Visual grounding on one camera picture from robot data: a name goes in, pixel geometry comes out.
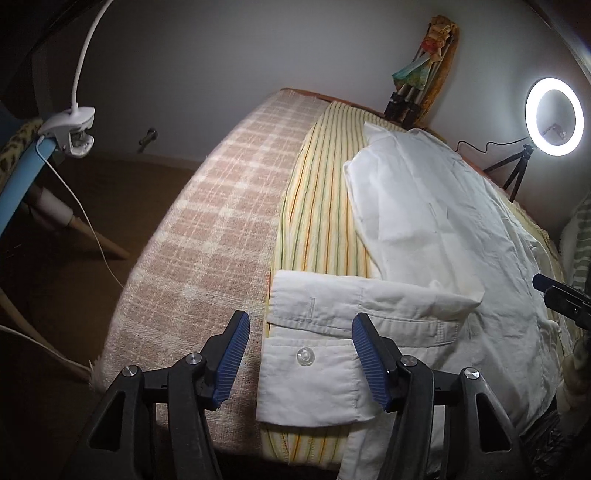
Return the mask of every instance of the pink plaid blanket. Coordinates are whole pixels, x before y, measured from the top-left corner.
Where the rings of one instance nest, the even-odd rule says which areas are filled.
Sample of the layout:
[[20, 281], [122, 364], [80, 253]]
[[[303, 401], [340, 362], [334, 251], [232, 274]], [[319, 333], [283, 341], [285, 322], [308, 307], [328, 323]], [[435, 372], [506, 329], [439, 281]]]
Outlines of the pink plaid blanket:
[[95, 366], [104, 388], [125, 365], [169, 367], [220, 333], [234, 310], [245, 310], [251, 335], [232, 395], [207, 416], [223, 450], [260, 451], [256, 386], [280, 201], [304, 137], [327, 105], [282, 90], [216, 147], [129, 276]]

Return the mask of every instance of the white wall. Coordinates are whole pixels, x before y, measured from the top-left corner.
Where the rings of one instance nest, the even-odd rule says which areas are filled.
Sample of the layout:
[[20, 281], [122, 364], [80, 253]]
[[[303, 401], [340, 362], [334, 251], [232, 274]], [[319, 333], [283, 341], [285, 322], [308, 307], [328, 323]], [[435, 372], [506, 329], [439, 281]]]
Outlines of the white wall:
[[[48, 43], [56, 108], [68, 105], [95, 11]], [[452, 73], [429, 118], [450, 144], [482, 148], [525, 136], [525, 97], [544, 76], [569, 83], [591, 112], [591, 87], [568, 49], [517, 0], [118, 0], [90, 44], [79, 103], [97, 109], [97, 149], [131, 153], [156, 127], [160, 136], [147, 153], [200, 161], [284, 86], [383, 110], [391, 74], [411, 60], [437, 14], [461, 29]], [[536, 152], [530, 161], [518, 199], [552, 232], [591, 184], [589, 143], [586, 134], [567, 157]], [[491, 149], [480, 158], [461, 150], [482, 166], [515, 151]]]

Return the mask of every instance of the white cable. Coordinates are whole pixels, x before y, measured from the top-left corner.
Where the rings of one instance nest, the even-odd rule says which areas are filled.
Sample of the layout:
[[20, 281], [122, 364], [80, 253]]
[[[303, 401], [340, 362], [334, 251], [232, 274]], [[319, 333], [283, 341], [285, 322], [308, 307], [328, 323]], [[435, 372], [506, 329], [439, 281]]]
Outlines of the white cable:
[[76, 67], [76, 74], [74, 75], [74, 85], [72, 85], [72, 113], [75, 113], [78, 110], [78, 101], [76, 99], [76, 91], [78, 90], [78, 80], [80, 80], [80, 72], [82, 71], [82, 64], [84, 63], [84, 57], [86, 56], [86, 50], [88, 50], [88, 45], [90, 43], [90, 39], [92, 38], [92, 34], [96, 30], [96, 26], [99, 24], [100, 19], [105, 14], [109, 5], [113, 3], [113, 0], [107, 0], [103, 5], [103, 8], [100, 9], [99, 13], [97, 14], [95, 21], [92, 22], [90, 26], [90, 30], [86, 34], [86, 39], [84, 41], [84, 45], [82, 45], [82, 51], [80, 52], [80, 58], [78, 59], [78, 66]]
[[84, 218], [86, 219], [86, 222], [88, 223], [88, 226], [92, 230], [92, 234], [95, 236], [96, 244], [99, 246], [100, 254], [103, 256], [103, 260], [105, 261], [105, 265], [109, 269], [109, 273], [112, 275], [112, 277], [115, 279], [115, 281], [121, 286], [121, 288], [123, 288], [123, 284], [115, 276], [115, 274], [111, 270], [111, 267], [109, 266], [109, 263], [107, 262], [107, 259], [105, 257], [105, 252], [103, 252], [103, 248], [100, 245], [99, 238], [96, 236], [95, 229], [92, 227], [92, 223], [90, 222], [90, 219], [88, 218], [88, 215], [86, 214], [86, 211], [84, 210], [84, 207], [80, 203], [80, 200], [78, 200], [78, 197], [74, 194], [74, 192], [68, 186], [68, 184], [66, 183], [66, 181], [62, 177], [60, 177], [60, 174], [57, 172], [57, 170], [55, 168], [53, 168], [53, 165], [51, 165], [47, 161], [47, 159], [43, 155], [41, 155], [41, 152], [39, 151], [39, 145], [41, 145], [41, 142], [43, 142], [44, 139], [45, 139], [45, 136], [43, 136], [43, 135], [40, 136], [39, 137], [39, 140], [37, 140], [37, 143], [35, 144], [35, 150], [37, 152], [37, 155], [39, 155], [39, 157], [45, 162], [45, 164], [51, 169], [51, 171], [56, 174], [57, 178], [59, 178], [60, 181], [64, 184], [64, 187], [66, 187], [68, 189], [68, 192], [70, 192], [70, 194], [74, 197], [74, 200], [76, 201], [76, 203], [80, 207], [80, 210], [82, 210], [82, 213], [84, 214]]
[[13, 335], [17, 335], [19, 337], [24, 338], [25, 340], [29, 340], [30, 342], [33, 342], [34, 344], [44, 348], [45, 350], [47, 350], [49, 353], [51, 353], [54, 357], [62, 360], [63, 362], [66, 362], [70, 365], [74, 365], [75, 367], [81, 368], [82, 370], [88, 372], [88, 374], [90, 375], [92, 373], [92, 371], [90, 370], [90, 368], [85, 367], [84, 365], [80, 365], [78, 362], [75, 362], [73, 360], [70, 360], [69, 358], [66, 358], [65, 356], [61, 356], [59, 353], [55, 352], [54, 350], [52, 350], [51, 348], [49, 348], [46, 345], [43, 345], [42, 343], [37, 342], [36, 340], [32, 339], [31, 337], [25, 335], [24, 333], [21, 332], [17, 332], [16, 330], [13, 330], [9, 327], [6, 327], [4, 325], [0, 325], [0, 330], [6, 333], [11, 333]]

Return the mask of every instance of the brown floor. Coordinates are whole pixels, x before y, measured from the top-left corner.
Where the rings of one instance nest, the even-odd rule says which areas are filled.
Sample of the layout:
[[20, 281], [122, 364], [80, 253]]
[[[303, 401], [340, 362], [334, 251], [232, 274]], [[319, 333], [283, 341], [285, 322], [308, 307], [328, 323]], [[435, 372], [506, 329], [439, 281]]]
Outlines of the brown floor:
[[[95, 229], [131, 253], [129, 260], [109, 262], [121, 283], [192, 175], [92, 157], [69, 158], [59, 172]], [[37, 183], [75, 205], [47, 169]], [[50, 343], [82, 364], [101, 353], [121, 292], [91, 240], [69, 229], [44, 231], [25, 211], [15, 214], [0, 237], [0, 287]], [[1, 310], [0, 322], [14, 327]], [[2, 332], [0, 365], [0, 479], [58, 478], [100, 397], [39, 347]], [[168, 454], [161, 458], [159, 478], [174, 477]], [[234, 455], [218, 459], [226, 480], [336, 476]]]

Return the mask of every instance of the metal rivet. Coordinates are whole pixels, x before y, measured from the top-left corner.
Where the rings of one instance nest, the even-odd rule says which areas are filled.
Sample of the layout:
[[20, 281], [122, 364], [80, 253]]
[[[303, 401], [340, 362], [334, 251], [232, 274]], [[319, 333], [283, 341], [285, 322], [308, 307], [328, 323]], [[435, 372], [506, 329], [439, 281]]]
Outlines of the metal rivet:
[[312, 348], [304, 347], [300, 348], [297, 351], [297, 362], [302, 365], [302, 367], [307, 367], [314, 363], [314, 359], [316, 358], [314, 354], [314, 350]]
[[121, 373], [123, 373], [124, 377], [133, 377], [138, 372], [138, 370], [139, 368], [137, 365], [128, 365], [127, 367], [123, 368]]
[[199, 353], [190, 353], [185, 357], [185, 361], [189, 365], [197, 365], [202, 359], [203, 357]]
[[418, 363], [418, 360], [412, 355], [403, 355], [400, 357], [400, 363], [405, 367], [414, 367]]
[[470, 380], [476, 380], [480, 377], [480, 372], [476, 368], [468, 367], [464, 370], [464, 375]]

